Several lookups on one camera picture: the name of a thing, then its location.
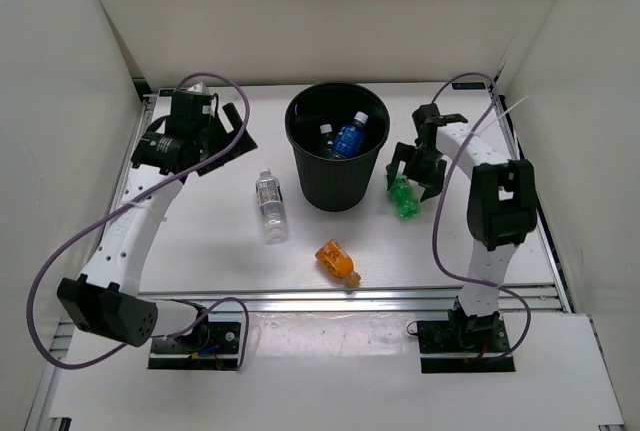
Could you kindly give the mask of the green plastic bottle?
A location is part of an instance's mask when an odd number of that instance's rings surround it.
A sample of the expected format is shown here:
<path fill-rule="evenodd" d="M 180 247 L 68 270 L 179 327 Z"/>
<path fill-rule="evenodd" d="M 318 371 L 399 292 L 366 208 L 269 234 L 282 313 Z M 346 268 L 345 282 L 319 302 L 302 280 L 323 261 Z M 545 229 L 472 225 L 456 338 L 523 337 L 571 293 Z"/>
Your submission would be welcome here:
<path fill-rule="evenodd" d="M 412 219 L 419 214 L 419 201 L 406 176 L 398 175 L 393 180 L 388 189 L 388 196 L 400 219 Z"/>

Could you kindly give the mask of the blue label clear bottle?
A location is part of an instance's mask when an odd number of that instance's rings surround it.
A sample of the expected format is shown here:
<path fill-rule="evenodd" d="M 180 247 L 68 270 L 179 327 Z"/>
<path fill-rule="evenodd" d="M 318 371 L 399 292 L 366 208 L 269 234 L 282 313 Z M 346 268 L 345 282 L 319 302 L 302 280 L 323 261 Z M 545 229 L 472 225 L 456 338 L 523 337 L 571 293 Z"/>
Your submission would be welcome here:
<path fill-rule="evenodd" d="M 364 127 L 369 116 L 364 112 L 357 112 L 351 123 L 342 126 L 333 143 L 335 159 L 354 158 L 364 140 Z"/>

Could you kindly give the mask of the clear unlabelled plastic bottle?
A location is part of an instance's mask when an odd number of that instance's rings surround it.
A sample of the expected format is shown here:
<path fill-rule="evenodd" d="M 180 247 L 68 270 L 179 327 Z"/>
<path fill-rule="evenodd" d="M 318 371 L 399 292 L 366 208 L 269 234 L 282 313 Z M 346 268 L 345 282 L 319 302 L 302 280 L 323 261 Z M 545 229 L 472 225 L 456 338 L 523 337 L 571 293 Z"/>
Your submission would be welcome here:
<path fill-rule="evenodd" d="M 335 158 L 332 147 L 334 143 L 334 133 L 330 124 L 323 124 L 319 127 L 319 143 L 317 146 L 317 154 L 324 159 L 332 160 Z"/>

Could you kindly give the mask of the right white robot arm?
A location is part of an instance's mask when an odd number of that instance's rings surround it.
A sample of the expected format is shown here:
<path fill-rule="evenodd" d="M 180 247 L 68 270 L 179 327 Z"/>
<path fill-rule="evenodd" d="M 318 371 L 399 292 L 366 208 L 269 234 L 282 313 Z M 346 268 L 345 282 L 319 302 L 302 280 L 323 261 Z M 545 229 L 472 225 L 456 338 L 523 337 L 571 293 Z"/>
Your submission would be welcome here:
<path fill-rule="evenodd" d="M 396 145 L 386 167 L 387 193 L 397 214 L 414 217 L 420 204 L 443 199 L 454 171 L 470 181 L 466 220 L 473 238 L 463 287 L 448 312 L 441 339 L 470 351 L 488 343 L 500 322 L 498 300 L 509 263 L 537 226 L 533 165 L 486 144 L 460 114 L 436 104 L 412 114 L 414 144 Z"/>

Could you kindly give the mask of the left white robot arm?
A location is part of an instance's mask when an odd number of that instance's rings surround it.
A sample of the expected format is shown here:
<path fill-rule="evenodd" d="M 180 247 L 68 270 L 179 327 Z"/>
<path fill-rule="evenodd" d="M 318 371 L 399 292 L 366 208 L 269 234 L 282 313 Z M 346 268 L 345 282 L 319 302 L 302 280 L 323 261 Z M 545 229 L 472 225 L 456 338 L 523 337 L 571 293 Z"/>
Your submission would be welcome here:
<path fill-rule="evenodd" d="M 176 339 L 188 351 L 206 346 L 210 328 L 201 306 L 139 298 L 143 268 L 187 177 L 256 147 L 244 117 L 233 104 L 221 105 L 204 83 L 172 92 L 169 113 L 148 126 L 132 153 L 121 214 L 106 225 L 79 276 L 58 286 L 57 297 L 79 330 L 135 347 L 151 338 Z"/>

